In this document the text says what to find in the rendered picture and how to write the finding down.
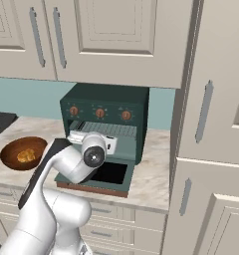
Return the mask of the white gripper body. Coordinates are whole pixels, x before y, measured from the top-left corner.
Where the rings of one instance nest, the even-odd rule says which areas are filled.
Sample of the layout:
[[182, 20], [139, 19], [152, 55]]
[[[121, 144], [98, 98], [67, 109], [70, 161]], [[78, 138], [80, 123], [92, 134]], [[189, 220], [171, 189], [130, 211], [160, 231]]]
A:
[[79, 130], [71, 130], [70, 134], [68, 135], [68, 140], [71, 143], [82, 144], [86, 135], [87, 135], [86, 132], [82, 132]]

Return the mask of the metal toaster oven rack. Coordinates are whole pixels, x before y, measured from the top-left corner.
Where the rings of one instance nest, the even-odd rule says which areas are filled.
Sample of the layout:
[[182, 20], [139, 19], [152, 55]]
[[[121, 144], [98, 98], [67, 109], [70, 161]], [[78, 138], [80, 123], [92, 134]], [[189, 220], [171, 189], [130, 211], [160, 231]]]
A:
[[73, 121], [70, 124], [70, 130], [82, 132], [96, 131], [108, 136], [136, 137], [136, 127], [105, 123]]

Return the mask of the dark green toaster oven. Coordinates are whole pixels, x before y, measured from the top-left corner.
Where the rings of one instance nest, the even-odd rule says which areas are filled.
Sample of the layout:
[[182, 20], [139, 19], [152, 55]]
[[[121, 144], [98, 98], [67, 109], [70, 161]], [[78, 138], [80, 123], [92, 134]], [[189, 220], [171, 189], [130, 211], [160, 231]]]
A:
[[[141, 162], [147, 130], [149, 88], [117, 85], [96, 85], [78, 83], [60, 100], [65, 134], [70, 134], [73, 121], [105, 123], [136, 127], [136, 137], [108, 136], [117, 143], [111, 148], [115, 151], [106, 158], [133, 160], [135, 165]], [[77, 107], [76, 116], [70, 114], [70, 107]], [[98, 118], [97, 109], [104, 109], [105, 116]], [[131, 119], [121, 118], [123, 111], [131, 113]]]

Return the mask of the golden bread piece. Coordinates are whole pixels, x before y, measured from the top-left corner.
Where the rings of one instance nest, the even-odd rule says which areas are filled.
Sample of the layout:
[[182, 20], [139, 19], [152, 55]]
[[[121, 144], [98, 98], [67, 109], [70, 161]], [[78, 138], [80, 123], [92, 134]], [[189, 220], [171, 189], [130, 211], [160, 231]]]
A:
[[36, 159], [35, 151], [32, 148], [27, 148], [17, 154], [17, 159], [20, 162], [30, 162]]

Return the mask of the brown wooden bowl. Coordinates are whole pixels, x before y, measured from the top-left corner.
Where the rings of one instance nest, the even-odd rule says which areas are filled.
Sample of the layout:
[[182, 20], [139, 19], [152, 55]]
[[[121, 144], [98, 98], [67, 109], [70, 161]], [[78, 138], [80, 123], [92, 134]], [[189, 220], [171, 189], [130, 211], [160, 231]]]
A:
[[[41, 137], [21, 137], [9, 142], [3, 147], [0, 152], [0, 159], [11, 169], [30, 170], [39, 164], [47, 144], [48, 143]], [[32, 148], [35, 151], [36, 159], [30, 162], [20, 162], [17, 159], [17, 154], [27, 148]]]

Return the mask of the black hob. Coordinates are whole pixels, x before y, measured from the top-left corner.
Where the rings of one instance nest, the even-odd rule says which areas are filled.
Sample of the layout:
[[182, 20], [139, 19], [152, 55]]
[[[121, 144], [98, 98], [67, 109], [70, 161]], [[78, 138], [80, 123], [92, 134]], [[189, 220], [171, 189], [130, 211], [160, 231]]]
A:
[[8, 128], [17, 118], [16, 114], [0, 112], [0, 133]]

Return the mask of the beige drawer front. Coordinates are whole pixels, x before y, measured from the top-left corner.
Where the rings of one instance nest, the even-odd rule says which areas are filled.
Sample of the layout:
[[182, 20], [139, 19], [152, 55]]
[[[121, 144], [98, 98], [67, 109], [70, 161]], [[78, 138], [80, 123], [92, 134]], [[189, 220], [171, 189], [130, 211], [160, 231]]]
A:
[[[113, 236], [93, 235], [93, 230]], [[99, 222], [82, 227], [81, 233], [94, 250], [112, 251], [115, 255], [159, 255], [161, 250], [161, 231]]]
[[0, 186], [0, 191], [13, 194], [12, 196], [0, 195], [0, 203], [17, 206], [20, 200], [20, 197], [23, 193], [23, 188], [12, 187], [12, 186]]
[[92, 219], [104, 220], [120, 225], [140, 227], [150, 230], [162, 231], [168, 211], [166, 209], [141, 206], [89, 198], [92, 208], [111, 210], [111, 213], [93, 211]]

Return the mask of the beige base cupboard door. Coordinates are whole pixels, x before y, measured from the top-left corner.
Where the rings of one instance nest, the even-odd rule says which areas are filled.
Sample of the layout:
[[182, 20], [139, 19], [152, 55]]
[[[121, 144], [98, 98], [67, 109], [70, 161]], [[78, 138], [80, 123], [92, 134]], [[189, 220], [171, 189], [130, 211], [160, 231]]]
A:
[[19, 218], [16, 203], [0, 200], [0, 244], [3, 245]]

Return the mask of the beige tall cupboard door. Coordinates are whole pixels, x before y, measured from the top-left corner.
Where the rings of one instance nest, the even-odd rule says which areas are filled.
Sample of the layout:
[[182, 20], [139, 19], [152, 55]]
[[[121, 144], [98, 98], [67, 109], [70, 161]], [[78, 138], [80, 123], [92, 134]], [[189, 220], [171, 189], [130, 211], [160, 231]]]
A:
[[[187, 178], [192, 185], [180, 216]], [[176, 161], [162, 255], [239, 255], [239, 165]]]
[[[208, 81], [214, 89], [197, 143]], [[204, 0], [178, 155], [239, 164], [239, 0]]]

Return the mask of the beige wall cupboard door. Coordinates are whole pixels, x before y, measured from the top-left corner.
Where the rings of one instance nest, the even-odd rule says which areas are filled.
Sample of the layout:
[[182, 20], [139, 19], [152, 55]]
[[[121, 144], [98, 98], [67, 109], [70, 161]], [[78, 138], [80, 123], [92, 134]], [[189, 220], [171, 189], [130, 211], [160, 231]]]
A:
[[[60, 81], [178, 89], [194, 0], [45, 0]], [[53, 9], [60, 12], [66, 69]]]
[[[38, 60], [30, 7], [37, 14], [44, 68]], [[44, 0], [0, 0], [0, 78], [56, 79]]]

